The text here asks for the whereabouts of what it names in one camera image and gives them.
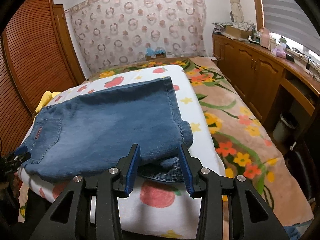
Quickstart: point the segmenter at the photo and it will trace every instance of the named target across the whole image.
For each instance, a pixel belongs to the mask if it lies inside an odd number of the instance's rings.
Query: yellow cloth
[[[44,92],[37,108],[36,108],[36,113],[38,114],[40,110],[45,107],[56,95],[60,94],[61,92],[53,92],[51,93],[50,91]]]

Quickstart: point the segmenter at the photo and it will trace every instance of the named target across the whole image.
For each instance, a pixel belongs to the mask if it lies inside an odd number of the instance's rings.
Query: patterned curtain
[[[204,0],[86,0],[70,8],[92,73],[145,61],[147,48],[167,56],[205,56]]]

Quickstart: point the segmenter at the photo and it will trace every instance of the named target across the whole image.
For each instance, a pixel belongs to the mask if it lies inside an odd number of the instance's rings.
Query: wooden wardrobe
[[[84,80],[62,5],[26,0],[0,43],[1,155],[23,140],[45,91],[64,91]]]

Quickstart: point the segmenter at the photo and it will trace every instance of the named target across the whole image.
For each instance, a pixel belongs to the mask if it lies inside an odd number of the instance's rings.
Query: floral blanket
[[[290,226],[312,219],[311,207],[286,168],[282,154],[210,59],[161,58],[143,65],[104,70],[86,82],[141,68],[160,66],[161,69],[168,64],[180,65],[187,74],[202,106],[226,175],[233,178],[242,174],[251,179],[283,225]],[[197,124],[192,124],[193,132],[197,129]]]

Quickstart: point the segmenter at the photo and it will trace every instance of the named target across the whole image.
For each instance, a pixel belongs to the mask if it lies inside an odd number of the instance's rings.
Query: curtain
[[[262,0],[265,27],[320,55],[320,37],[294,0]]]
[[[92,73],[145,61],[147,48],[167,57],[204,56],[204,0],[86,0],[68,10]]]

